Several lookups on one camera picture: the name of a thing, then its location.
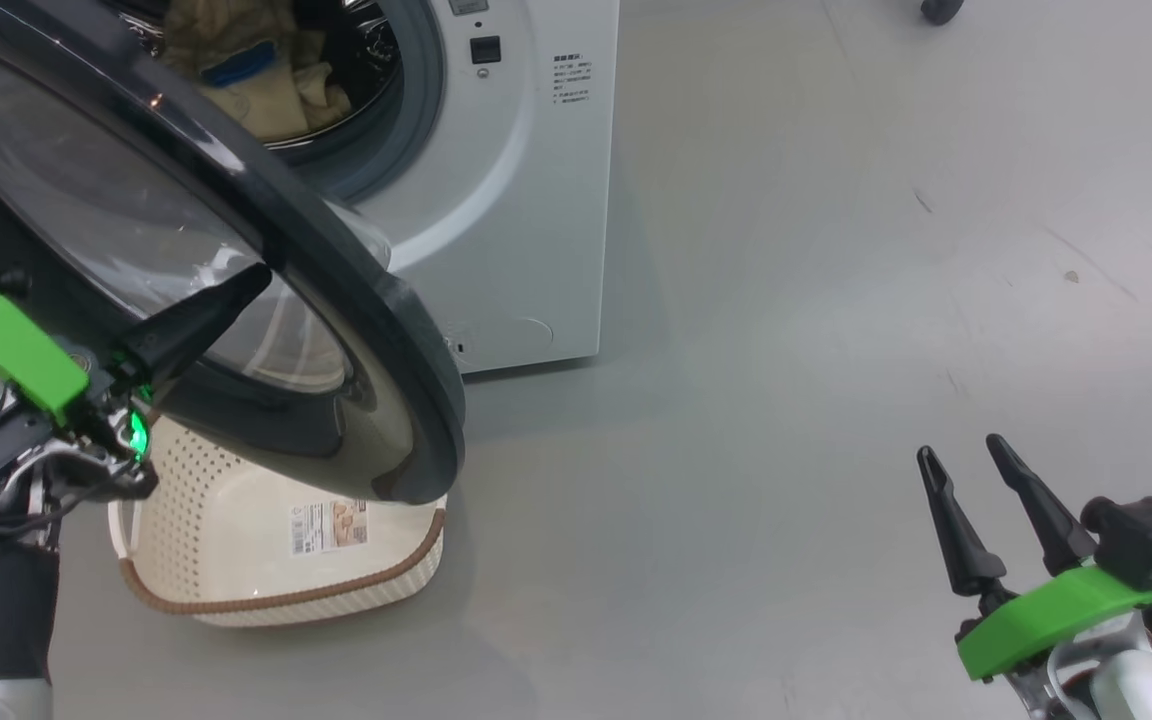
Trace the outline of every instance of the laundry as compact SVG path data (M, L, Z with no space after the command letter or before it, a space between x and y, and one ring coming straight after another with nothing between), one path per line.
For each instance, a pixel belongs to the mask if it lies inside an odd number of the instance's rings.
M328 85L325 35L302 31L291 0L173 0L162 62L259 141L314 132L349 114Z

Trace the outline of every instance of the beige garment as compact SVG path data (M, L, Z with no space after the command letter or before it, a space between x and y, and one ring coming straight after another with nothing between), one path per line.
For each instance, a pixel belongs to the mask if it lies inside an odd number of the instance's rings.
M273 41L268 69L227 88L202 82L202 70ZM349 99L326 85L332 65L320 63L324 36L303 32L291 0L173 0L164 20L164 62L195 83L260 141L285 141L338 122Z

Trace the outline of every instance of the basket rim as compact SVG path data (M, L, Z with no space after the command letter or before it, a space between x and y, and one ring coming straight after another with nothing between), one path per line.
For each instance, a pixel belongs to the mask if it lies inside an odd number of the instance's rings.
M143 582L141 575L136 571L136 561L132 558L119 558L118 566L120 573L123 574L123 582L127 583L128 589L131 589L137 600L151 607L151 609L164 612L166 615L223 615L232 614L233 612L274 611L280 609L280 607L326 600L329 597L376 588L376 585L388 583L391 579L403 577L403 575L415 569L417 564L420 564L430 551L434 550L434 544L444 533L445 523L447 523L447 509L445 507L437 507L434 516L430 521L429 532L425 533L425 539L422 539L419 546L416 546L411 555L408 555L392 568L364 575L362 578L347 579L343 583L323 585L323 588L310 588L305 589L305 591L271 594L268 597L252 597L245 600L211 602L175 602L165 600L165 598L151 591L145 582Z

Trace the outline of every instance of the washing machine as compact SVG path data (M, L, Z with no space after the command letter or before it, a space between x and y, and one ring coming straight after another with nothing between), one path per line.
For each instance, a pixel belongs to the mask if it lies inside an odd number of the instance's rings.
M340 61L348 113L258 141L156 59L160 5L0 0L0 275L99 353L268 264L156 409L311 486L433 502L462 372L598 350L617 1L317 6L325 58L362 36L391 61Z

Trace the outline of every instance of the green bracket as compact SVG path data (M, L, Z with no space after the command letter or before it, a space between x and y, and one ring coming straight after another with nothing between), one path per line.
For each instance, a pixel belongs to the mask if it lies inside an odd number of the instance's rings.
M88 373L47 333L0 295L0 379L65 427L65 408L88 388Z
M1135 591L1097 566L1066 570L980 621L958 643L958 657L970 679L992 679L1083 630L1147 605L1152 591Z

